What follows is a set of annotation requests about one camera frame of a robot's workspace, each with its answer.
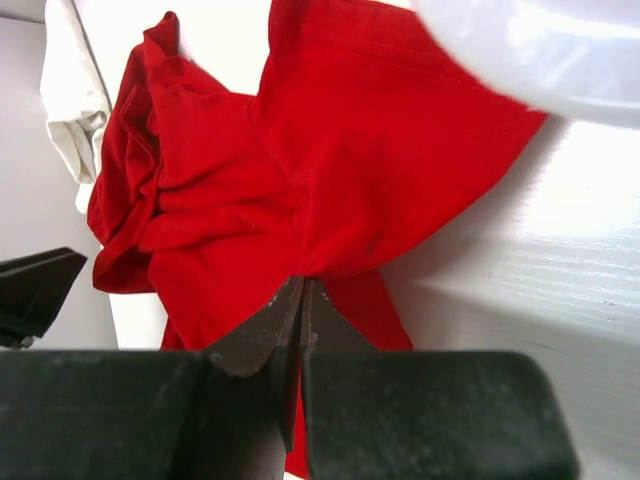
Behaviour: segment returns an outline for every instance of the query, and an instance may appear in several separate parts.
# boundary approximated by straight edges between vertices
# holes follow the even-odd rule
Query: white table
[[[76,2],[112,99],[130,49],[168,9],[188,57],[232,90],[257,91],[264,0]],[[540,362],[588,480],[640,478],[639,152],[640,132],[550,120],[493,191],[382,269],[418,347]],[[157,348],[157,299],[112,304],[122,348]]]

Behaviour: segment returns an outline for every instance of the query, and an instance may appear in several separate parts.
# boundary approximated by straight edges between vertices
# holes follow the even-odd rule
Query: folded white cloth
[[[40,93],[51,142],[80,184],[76,208],[87,212],[100,173],[109,101],[72,0],[47,0],[47,47]]]

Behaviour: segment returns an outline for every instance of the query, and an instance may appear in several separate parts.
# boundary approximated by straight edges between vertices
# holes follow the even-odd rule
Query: white fabric
[[[76,208],[87,212],[100,173],[100,147],[110,113],[109,102],[87,48],[71,0],[45,5],[47,48],[40,93],[51,142],[80,184]]]

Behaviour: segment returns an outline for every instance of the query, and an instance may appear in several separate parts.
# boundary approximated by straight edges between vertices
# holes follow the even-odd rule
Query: crumpled red cloth
[[[317,276],[372,343],[411,348],[375,268],[491,188],[545,116],[368,0],[274,0],[255,97],[181,57],[177,33],[167,13],[126,67],[88,212],[95,286],[156,291],[163,347],[201,348]],[[306,476],[301,415],[296,432],[287,469]]]

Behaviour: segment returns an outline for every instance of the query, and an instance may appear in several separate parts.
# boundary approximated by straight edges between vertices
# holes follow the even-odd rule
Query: red fabric
[[[491,188],[544,115],[366,0],[274,0],[256,97],[180,57],[177,31],[166,14],[127,64],[89,206],[95,286],[157,291],[163,347],[201,348],[319,276],[374,344],[411,348],[374,269]],[[287,468],[305,476],[298,418]]]

